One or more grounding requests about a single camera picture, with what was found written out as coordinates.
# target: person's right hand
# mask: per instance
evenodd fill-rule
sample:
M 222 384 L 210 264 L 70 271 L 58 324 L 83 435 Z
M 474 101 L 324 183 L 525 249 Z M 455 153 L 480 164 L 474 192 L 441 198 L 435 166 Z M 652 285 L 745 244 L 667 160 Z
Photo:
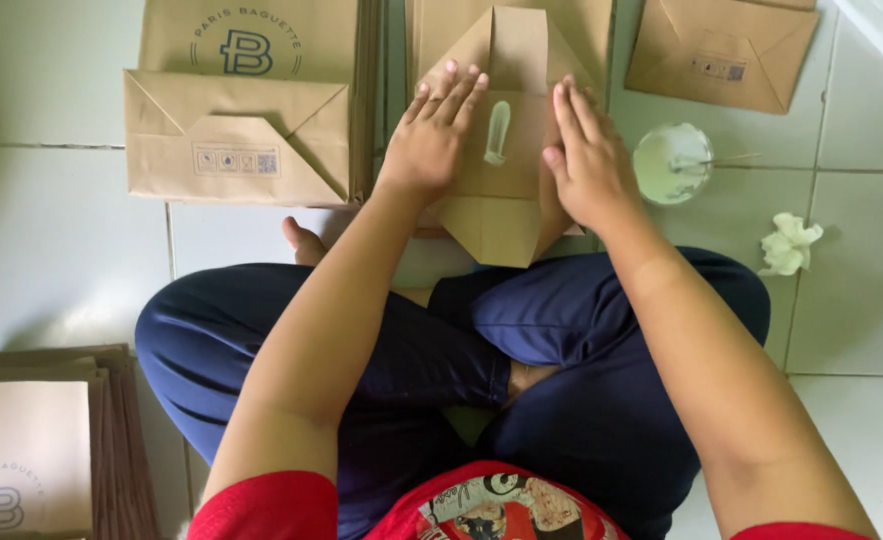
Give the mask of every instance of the person's right hand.
M 640 208 L 632 157 L 612 119 L 596 111 L 570 75 L 555 86 L 553 99 L 564 147 L 549 146 L 543 158 L 568 215 L 592 227 L 614 206 Z

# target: glue smear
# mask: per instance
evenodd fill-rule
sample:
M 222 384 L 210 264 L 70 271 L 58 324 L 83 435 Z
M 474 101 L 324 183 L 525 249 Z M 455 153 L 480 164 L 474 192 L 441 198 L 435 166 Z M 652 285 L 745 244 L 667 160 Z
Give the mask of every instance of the glue smear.
M 693 165 L 712 159 L 712 143 L 691 124 L 653 129 L 634 150 L 634 174 L 642 196 L 657 205 L 688 201 L 712 175 L 712 166 Z M 673 172 L 673 166 L 684 167 Z

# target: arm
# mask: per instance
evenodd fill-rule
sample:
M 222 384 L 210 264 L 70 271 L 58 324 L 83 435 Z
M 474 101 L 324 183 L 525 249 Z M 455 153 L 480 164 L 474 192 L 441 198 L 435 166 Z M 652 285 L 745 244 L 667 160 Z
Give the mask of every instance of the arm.
M 333 483 L 342 414 L 375 349 L 392 276 L 424 209 L 455 174 L 487 76 L 424 85 L 388 146 L 371 199 L 285 308 L 244 380 L 204 499 L 243 480 L 309 471 Z
M 604 241 L 665 389 L 698 452 L 724 538 L 772 522 L 878 538 L 798 396 L 765 350 L 642 208 L 611 120 L 567 79 L 555 92 L 558 196 Z

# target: dark blue trousers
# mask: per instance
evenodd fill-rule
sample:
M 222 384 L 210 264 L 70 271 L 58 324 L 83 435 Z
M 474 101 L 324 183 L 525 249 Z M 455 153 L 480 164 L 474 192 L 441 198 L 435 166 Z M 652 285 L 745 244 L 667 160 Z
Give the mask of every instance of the dark blue trousers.
M 764 343 L 770 304 L 755 274 L 710 251 L 680 251 Z M 209 463 L 262 341 L 311 271 L 197 272 L 145 307 L 135 341 L 148 382 Z M 439 409 L 500 410 L 510 359 L 563 369 L 470 448 Z M 700 464 L 606 253 L 444 279 L 428 309 L 388 297 L 339 428 L 339 538 L 363 536 L 408 490 L 478 459 L 579 491 L 634 540 L 667 534 Z

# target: hand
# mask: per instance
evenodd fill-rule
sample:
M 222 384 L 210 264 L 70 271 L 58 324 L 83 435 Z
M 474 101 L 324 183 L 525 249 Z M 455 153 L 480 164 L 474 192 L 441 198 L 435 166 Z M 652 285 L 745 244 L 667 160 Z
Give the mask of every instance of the hand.
M 378 190 L 413 193 L 428 206 L 441 199 L 458 172 L 465 140 L 489 77 L 478 66 L 468 68 L 455 84 L 458 63 L 449 60 L 440 84 L 429 97 L 423 82 L 388 143 Z
M 570 75 L 555 87 L 553 101 L 563 147 L 545 148 L 544 160 L 568 215 L 593 227 L 613 205 L 640 208 L 632 158 L 612 119 L 596 111 Z

